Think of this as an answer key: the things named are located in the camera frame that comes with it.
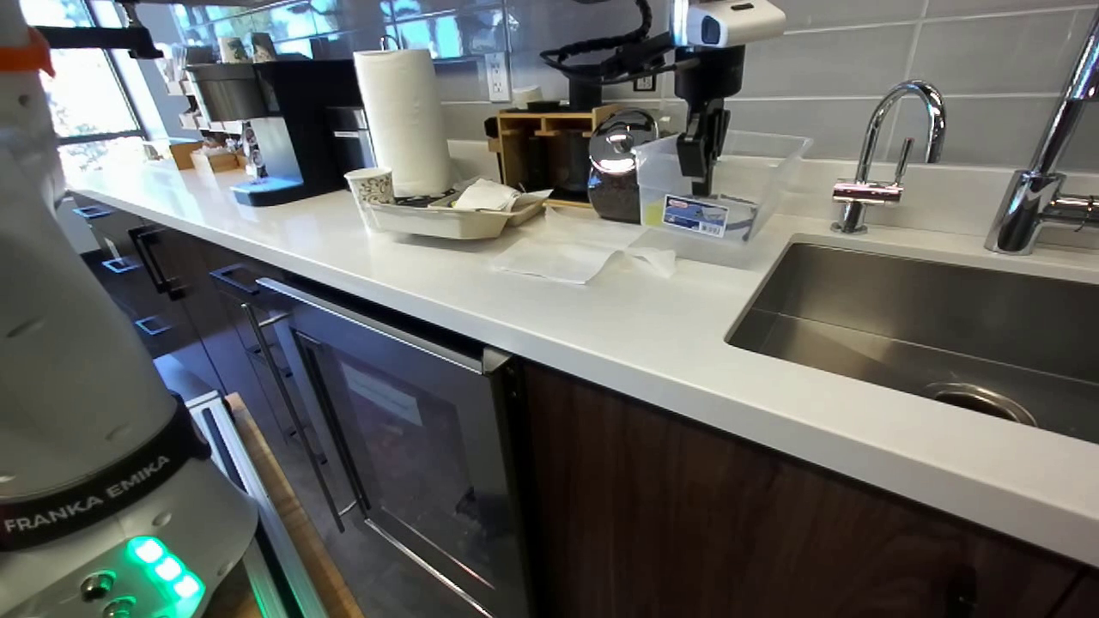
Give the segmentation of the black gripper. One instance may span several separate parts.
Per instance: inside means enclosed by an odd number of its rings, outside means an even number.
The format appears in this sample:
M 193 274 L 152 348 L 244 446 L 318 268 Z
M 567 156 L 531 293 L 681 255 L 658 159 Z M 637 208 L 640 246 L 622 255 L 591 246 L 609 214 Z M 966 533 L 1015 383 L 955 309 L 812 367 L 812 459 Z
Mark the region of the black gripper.
M 696 184 L 712 182 L 724 148 L 724 100 L 741 90 L 745 49 L 681 49 L 674 93 L 687 104 L 687 124 L 678 136 L 681 171 Z

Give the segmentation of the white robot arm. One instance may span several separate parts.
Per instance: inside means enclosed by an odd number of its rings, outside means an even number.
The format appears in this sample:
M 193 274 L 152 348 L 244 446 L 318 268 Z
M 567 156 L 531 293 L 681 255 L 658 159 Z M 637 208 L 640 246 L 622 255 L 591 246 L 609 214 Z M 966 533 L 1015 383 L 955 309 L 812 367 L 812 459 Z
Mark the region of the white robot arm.
M 258 512 L 54 221 L 48 38 L 0 7 L 0 618 L 199 618 Z

